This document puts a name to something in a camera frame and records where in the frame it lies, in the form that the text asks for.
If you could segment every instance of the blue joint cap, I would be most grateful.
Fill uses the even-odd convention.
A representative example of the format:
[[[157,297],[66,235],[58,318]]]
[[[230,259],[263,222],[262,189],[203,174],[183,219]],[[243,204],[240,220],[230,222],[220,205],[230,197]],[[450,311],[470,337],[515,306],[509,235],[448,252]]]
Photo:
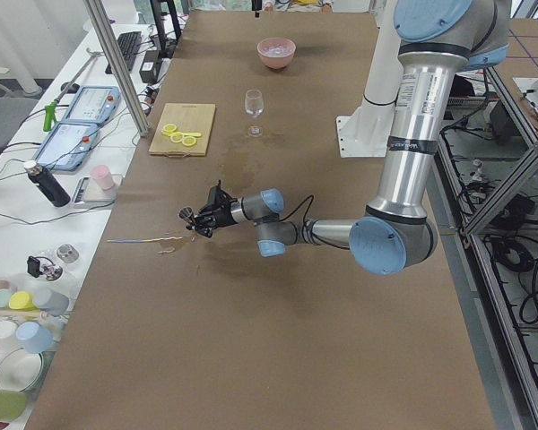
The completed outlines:
[[[349,247],[357,263],[377,275],[404,269],[406,248],[396,229],[376,217],[359,219],[351,227]]]
[[[393,24],[401,39],[423,42],[452,28],[473,0],[399,0]]]
[[[262,257],[285,254],[285,244],[276,240],[259,240],[257,246],[259,246],[259,253]]]
[[[483,67],[492,67],[504,61],[508,53],[508,45],[499,47],[482,54],[471,56],[468,59],[468,64],[463,68],[463,72],[467,70],[482,69]]]
[[[261,192],[261,198],[267,207],[274,213],[281,213],[285,209],[285,202],[281,192],[275,188]]]

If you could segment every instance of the metal pole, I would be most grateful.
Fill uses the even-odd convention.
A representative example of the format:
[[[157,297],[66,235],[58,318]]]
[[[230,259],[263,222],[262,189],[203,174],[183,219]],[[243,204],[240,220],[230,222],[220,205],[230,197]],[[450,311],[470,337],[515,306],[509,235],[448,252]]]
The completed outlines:
[[[145,136],[150,131],[151,126],[140,106],[134,83],[129,76],[126,62],[117,45],[116,36],[109,25],[109,19],[106,15],[104,6],[101,3],[101,0],[83,0],[83,2],[86,5],[86,9],[90,15],[91,24],[96,30],[104,54],[109,61],[112,73],[116,76],[117,85],[122,91],[122,96],[134,119],[135,126],[137,127],[140,136]]]

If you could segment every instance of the wine glass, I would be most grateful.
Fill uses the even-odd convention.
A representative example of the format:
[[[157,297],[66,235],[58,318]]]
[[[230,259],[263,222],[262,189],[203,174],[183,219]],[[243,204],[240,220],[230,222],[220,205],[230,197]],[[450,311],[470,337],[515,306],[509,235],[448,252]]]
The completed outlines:
[[[263,112],[263,94],[260,90],[248,90],[245,93],[245,111],[255,120]],[[259,125],[251,125],[247,131],[252,137],[259,137],[263,129]]]

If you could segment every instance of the white wall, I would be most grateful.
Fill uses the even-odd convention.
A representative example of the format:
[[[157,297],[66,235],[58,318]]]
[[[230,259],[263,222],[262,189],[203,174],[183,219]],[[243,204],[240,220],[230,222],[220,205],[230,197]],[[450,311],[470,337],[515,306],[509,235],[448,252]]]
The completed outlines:
[[[1,0],[0,65],[33,78],[54,78],[82,41],[82,0]]]

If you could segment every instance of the black bottle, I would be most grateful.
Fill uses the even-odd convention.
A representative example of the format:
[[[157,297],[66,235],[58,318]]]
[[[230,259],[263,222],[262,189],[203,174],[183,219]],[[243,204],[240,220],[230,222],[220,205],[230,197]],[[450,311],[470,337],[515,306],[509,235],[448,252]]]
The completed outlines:
[[[28,172],[28,178],[57,208],[70,202],[70,196],[56,181],[47,168],[43,168],[37,161],[31,159],[24,162],[24,168]]]

